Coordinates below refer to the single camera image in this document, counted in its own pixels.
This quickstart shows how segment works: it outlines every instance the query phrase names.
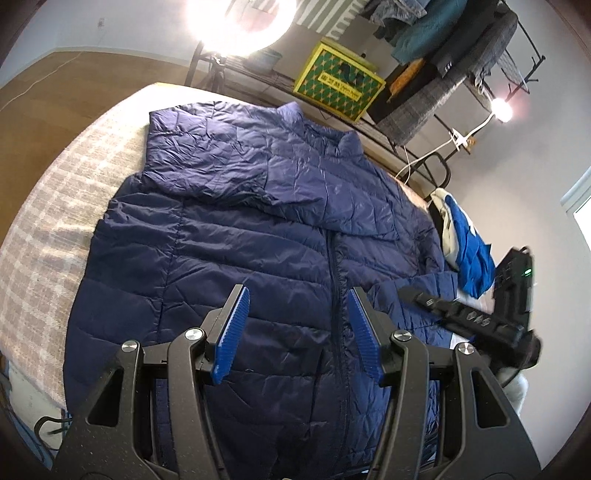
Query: metal screw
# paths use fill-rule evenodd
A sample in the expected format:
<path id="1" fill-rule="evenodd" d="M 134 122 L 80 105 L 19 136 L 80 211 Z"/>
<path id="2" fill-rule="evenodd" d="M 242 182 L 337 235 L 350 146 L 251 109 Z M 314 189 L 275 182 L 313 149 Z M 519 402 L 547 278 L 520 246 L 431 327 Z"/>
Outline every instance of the metal screw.
<path id="1" fill-rule="evenodd" d="M 458 349 L 464 355 L 471 355 L 476 352 L 476 349 L 470 343 L 460 343 Z"/>
<path id="2" fill-rule="evenodd" d="M 187 340 L 199 340 L 203 336 L 203 330 L 201 328 L 191 328 L 185 332 L 185 338 Z"/>
<path id="3" fill-rule="evenodd" d="M 412 337 L 412 334 L 406 330 L 396 330 L 394 332 L 394 338 L 399 342 L 408 342 Z"/>
<path id="4" fill-rule="evenodd" d="M 133 352 L 138 347 L 138 342 L 135 340 L 127 340 L 123 345 L 121 345 L 121 349 L 125 353 Z"/>

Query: green patterned box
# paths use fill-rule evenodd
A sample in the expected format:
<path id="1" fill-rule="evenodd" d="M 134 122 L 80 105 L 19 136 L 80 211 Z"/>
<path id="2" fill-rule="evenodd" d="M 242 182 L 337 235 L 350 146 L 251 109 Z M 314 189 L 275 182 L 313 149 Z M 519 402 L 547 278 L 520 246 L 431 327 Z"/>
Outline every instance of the green patterned box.
<path id="1" fill-rule="evenodd" d="M 384 88 L 371 64 L 328 38 L 312 52 L 294 92 L 356 122 Z"/>

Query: beige bedspread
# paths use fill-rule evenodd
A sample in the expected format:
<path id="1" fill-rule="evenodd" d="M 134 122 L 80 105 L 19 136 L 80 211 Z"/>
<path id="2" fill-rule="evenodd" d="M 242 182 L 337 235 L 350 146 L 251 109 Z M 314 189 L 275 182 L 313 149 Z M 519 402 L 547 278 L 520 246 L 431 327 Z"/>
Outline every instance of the beige bedspread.
<path id="1" fill-rule="evenodd" d="M 13 221 L 0 249 L 0 351 L 59 406 L 67 321 L 90 239 L 109 199 L 143 165 L 148 113 L 216 99 L 241 103 L 163 83 L 143 88 L 57 157 Z"/>

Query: wooden floor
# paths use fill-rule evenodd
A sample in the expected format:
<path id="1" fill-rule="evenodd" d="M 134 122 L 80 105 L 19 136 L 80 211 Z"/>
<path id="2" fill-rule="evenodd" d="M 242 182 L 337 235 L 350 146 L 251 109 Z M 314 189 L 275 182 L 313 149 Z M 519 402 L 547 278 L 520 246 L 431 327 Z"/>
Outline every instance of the wooden floor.
<path id="1" fill-rule="evenodd" d="M 0 108 L 79 52 L 52 53 L 0 89 Z M 182 85 L 187 68 L 84 52 L 0 112 L 0 244 L 51 162 L 109 108 L 154 82 Z"/>

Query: orange item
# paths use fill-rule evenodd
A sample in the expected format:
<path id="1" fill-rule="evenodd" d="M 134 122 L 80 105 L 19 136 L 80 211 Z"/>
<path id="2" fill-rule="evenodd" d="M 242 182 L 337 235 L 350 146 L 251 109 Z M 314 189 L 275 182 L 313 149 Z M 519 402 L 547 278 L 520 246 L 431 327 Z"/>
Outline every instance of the orange item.
<path id="1" fill-rule="evenodd" d="M 406 69 L 392 82 L 392 85 L 390 85 L 390 98 L 388 99 L 388 102 L 402 92 L 402 89 L 417 76 L 417 73 L 420 72 L 426 63 L 427 61 L 425 59 L 418 59 L 413 60 L 408 64 Z"/>

